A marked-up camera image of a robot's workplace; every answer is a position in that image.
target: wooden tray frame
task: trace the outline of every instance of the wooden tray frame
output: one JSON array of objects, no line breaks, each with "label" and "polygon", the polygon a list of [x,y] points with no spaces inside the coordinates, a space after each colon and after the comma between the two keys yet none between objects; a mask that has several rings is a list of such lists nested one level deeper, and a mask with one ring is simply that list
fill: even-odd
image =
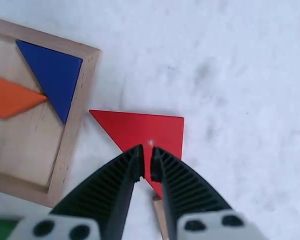
[{"label": "wooden tray frame", "polygon": [[38,46],[81,58],[73,100],[64,126],[52,174],[47,186],[41,186],[16,177],[0,173],[0,192],[25,199],[37,204],[54,207],[62,197],[65,178],[71,163],[73,149],[80,128],[82,116],[86,112],[87,93],[92,83],[96,64],[101,51],[68,39],[17,25],[0,19],[0,35],[19,39]]}]

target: wooden puzzle board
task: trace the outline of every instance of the wooden puzzle board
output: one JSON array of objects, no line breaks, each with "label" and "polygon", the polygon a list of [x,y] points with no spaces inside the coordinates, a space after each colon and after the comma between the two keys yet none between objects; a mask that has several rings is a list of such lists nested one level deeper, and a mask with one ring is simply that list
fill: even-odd
[{"label": "wooden puzzle board", "polygon": [[49,101],[0,119],[0,192],[53,207],[62,196],[100,50],[0,20],[0,77],[38,93],[16,40],[82,59],[66,124]]},{"label": "wooden puzzle board", "polygon": [[[0,36],[0,77],[41,92],[13,38]],[[0,118],[0,173],[47,186],[64,125],[47,101]]]}]

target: wooden board edge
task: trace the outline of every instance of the wooden board edge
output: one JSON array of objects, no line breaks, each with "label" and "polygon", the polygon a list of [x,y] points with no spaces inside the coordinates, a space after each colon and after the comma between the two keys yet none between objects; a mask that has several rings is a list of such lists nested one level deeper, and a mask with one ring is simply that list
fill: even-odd
[{"label": "wooden board edge", "polygon": [[83,59],[96,48],[0,19],[0,35]]},{"label": "wooden board edge", "polygon": [[83,58],[69,116],[50,179],[48,190],[50,207],[54,207],[61,200],[63,194],[64,183],[72,160],[81,121],[87,111],[87,95],[91,88],[100,53],[101,51],[96,49],[93,54]]},{"label": "wooden board edge", "polygon": [[0,192],[49,207],[48,188],[0,173]]},{"label": "wooden board edge", "polygon": [[168,237],[166,215],[164,210],[164,201],[159,196],[154,196],[152,198],[152,202],[154,205],[156,217],[159,222],[162,239],[167,240],[169,237]]}]

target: white surface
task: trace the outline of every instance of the white surface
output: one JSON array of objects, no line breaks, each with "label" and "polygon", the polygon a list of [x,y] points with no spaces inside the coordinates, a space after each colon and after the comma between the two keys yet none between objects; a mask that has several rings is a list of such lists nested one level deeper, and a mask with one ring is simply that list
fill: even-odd
[{"label": "white surface", "polygon": [[[300,240],[300,0],[0,0],[0,18],[100,48],[90,108],[184,116],[183,160]],[[68,190],[120,152],[88,114],[81,130]],[[150,199],[137,184],[123,239],[160,239]]]}]

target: blue triangle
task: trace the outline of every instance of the blue triangle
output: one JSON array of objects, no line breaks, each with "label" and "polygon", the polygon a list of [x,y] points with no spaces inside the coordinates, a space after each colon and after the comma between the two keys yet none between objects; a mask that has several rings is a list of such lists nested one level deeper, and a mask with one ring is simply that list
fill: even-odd
[{"label": "blue triangle", "polygon": [[61,122],[65,124],[82,59],[25,41],[15,42]]}]

